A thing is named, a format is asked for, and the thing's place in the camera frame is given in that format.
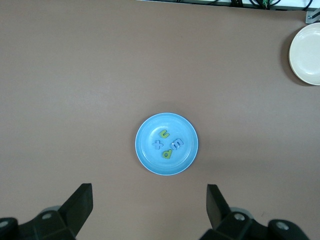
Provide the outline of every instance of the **brown table surface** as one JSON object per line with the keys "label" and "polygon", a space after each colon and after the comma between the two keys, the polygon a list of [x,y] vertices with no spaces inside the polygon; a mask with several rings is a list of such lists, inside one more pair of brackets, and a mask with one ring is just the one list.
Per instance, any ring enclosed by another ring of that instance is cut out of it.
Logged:
{"label": "brown table surface", "polygon": [[[320,236],[320,88],[291,71],[305,12],[93,1],[0,1],[0,217],[24,223],[92,183],[78,240],[197,240],[207,184],[266,225]],[[194,163],[146,170],[135,136],[174,112]]]}

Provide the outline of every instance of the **cable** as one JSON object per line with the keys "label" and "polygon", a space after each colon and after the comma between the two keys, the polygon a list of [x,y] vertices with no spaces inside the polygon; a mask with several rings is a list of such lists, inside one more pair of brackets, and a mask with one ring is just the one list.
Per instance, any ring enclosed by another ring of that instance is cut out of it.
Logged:
{"label": "cable", "polygon": [[272,3],[271,6],[277,5],[277,4],[280,3],[280,2],[281,2],[281,0],[278,0],[278,1],[275,2],[275,3]]}
{"label": "cable", "polygon": [[249,1],[250,1],[250,3],[251,3],[253,6],[255,6],[256,8],[258,8],[258,9],[265,9],[265,6],[264,6],[263,3],[261,2],[261,0],[255,0],[255,1],[258,3],[258,5],[257,5],[256,3],[254,3],[253,0],[249,0]]}
{"label": "cable", "polygon": [[313,0],[310,0],[310,2],[308,3],[308,5],[305,6],[305,8],[302,9],[302,11],[306,11],[306,10],[309,8],[309,6],[312,4],[312,1],[313,1]]}
{"label": "cable", "polygon": [[243,8],[243,7],[244,7],[244,3],[242,2],[242,0],[238,0],[238,3],[239,3],[239,7],[240,7],[240,8]]}
{"label": "cable", "polygon": [[211,4],[214,4],[214,3],[218,2],[218,1],[219,1],[219,0],[210,1],[210,2],[208,2],[206,5],[211,5]]}

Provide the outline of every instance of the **cream plate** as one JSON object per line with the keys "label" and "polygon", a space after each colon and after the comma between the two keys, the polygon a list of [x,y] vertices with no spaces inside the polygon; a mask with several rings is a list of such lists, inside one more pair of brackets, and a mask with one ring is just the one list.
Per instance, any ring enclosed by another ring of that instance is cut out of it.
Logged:
{"label": "cream plate", "polygon": [[320,85],[320,23],[310,24],[297,33],[290,46],[289,62],[302,81]]}

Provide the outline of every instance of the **plate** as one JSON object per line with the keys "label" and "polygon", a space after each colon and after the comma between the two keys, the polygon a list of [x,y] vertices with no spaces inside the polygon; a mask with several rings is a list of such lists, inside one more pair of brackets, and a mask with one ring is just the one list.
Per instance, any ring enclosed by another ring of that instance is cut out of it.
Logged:
{"label": "plate", "polygon": [[186,170],[198,152],[195,128],[184,117],[170,112],[148,118],[135,138],[135,151],[142,165],[158,175]]}
{"label": "plate", "polygon": [[310,24],[297,33],[290,46],[289,62],[302,81],[320,85],[320,23]]}

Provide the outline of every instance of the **metal bracket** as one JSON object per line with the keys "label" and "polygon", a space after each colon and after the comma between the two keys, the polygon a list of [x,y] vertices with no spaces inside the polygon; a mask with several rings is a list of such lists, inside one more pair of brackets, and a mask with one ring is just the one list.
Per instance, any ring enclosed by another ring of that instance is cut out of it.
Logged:
{"label": "metal bracket", "polygon": [[315,11],[307,11],[305,16],[306,24],[314,24],[315,22],[320,21],[320,8]]}

